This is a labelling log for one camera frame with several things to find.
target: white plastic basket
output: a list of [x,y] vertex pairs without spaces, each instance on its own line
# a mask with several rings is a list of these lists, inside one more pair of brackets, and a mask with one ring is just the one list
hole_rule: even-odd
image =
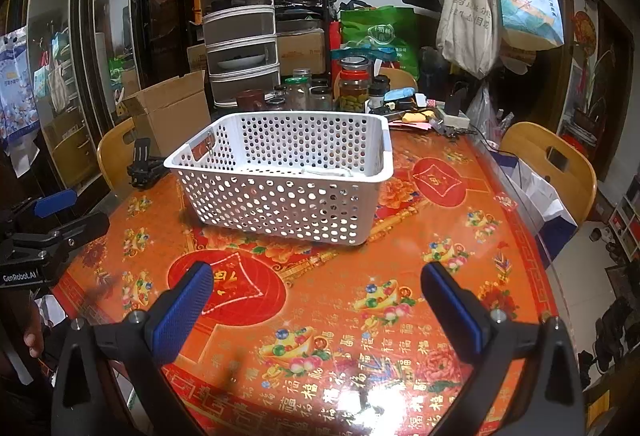
[[164,161],[200,220],[359,245],[394,170],[386,119],[361,113],[227,115]]

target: jar of green olives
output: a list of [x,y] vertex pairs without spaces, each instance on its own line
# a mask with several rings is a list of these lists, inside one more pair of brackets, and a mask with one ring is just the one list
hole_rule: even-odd
[[364,103],[369,99],[369,72],[366,70],[340,71],[340,111],[364,112]]

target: table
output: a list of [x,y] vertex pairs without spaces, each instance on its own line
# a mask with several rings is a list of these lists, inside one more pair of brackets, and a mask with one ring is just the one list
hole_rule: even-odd
[[[478,140],[393,131],[394,176],[359,247],[202,225],[172,175],[121,197],[54,294],[75,315],[119,321],[148,308],[197,260],[214,293],[167,379],[205,429],[225,434],[427,434],[460,391],[461,365],[420,293],[439,260],[487,308],[537,322],[556,315],[527,219]],[[503,416],[511,365],[482,432]]]

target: brown mug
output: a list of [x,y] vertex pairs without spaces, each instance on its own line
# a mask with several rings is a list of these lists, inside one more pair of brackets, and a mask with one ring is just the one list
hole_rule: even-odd
[[238,111],[262,111],[267,109],[264,101],[264,91],[262,90],[243,90],[236,95],[236,103],[238,103]]

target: glass door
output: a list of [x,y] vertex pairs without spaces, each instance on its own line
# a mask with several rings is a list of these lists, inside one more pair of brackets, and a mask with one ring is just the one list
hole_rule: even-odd
[[129,117],[123,100],[140,89],[133,49],[131,0],[94,0],[95,60],[111,124]]
[[65,188],[79,195],[100,179],[95,114],[79,91],[72,56],[72,0],[29,0],[28,57],[40,127]]

